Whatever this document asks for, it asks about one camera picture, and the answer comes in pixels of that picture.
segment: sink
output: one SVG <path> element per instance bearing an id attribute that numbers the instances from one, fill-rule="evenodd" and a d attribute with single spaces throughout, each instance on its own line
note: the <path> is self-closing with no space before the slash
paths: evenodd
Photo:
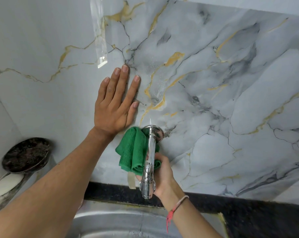
<path id="1" fill-rule="evenodd" d="M 225 227 L 218 215 L 202 214 L 223 236 Z M 166 232 L 167 211 L 162 208 L 85 200 L 66 238 L 181 238 L 175 224 Z"/>

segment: white soap bar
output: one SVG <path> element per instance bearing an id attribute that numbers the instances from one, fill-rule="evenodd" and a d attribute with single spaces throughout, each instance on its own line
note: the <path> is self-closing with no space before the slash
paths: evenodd
<path id="1" fill-rule="evenodd" d="M 23 179 L 23 174 L 9 174 L 0 180 L 0 196 L 12 190 Z"/>

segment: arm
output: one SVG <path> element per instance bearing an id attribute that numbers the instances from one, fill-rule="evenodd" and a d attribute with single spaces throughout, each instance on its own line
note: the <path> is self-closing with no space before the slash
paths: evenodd
<path id="1" fill-rule="evenodd" d="M 65 237 L 98 159 L 114 136 L 132 124 L 140 78 L 136 76 L 121 103 L 128 67 L 116 68 L 100 85 L 95 127 L 62 162 L 0 211 L 1 238 Z"/>
<path id="2" fill-rule="evenodd" d="M 163 206 L 171 211 L 185 193 L 173 177 L 168 158 L 156 153 L 155 159 L 160 160 L 162 166 L 154 172 L 156 182 L 154 194 L 161 200 Z M 222 238 L 189 199 L 185 199 L 174 212 L 173 221 L 183 238 Z"/>

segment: green microfiber towel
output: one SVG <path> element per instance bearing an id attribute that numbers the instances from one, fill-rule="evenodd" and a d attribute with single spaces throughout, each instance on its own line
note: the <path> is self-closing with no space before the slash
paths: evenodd
<path id="1" fill-rule="evenodd" d="M 129 128 L 119 146 L 115 151 L 121 156 L 119 166 L 125 171 L 130 171 L 136 175 L 143 174 L 144 159 L 147 155 L 148 138 L 139 127 Z M 155 152 L 159 151 L 159 145 L 156 144 Z M 161 166 L 161 161 L 155 160 L 154 169 Z"/>

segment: red and white string bracelet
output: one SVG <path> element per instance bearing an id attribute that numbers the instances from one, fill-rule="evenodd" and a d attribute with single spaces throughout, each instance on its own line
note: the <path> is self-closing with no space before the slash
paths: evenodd
<path id="1" fill-rule="evenodd" d="M 166 217 L 166 228 L 167 228 L 167 233 L 168 233 L 168 224 L 171 223 L 171 220 L 173 219 L 173 215 L 174 215 L 174 212 L 177 210 L 177 208 L 183 203 L 183 201 L 188 198 L 189 199 L 189 196 L 184 196 L 183 198 L 181 198 L 177 204 L 175 205 L 175 207 L 170 211 L 168 212 L 168 215 Z"/>

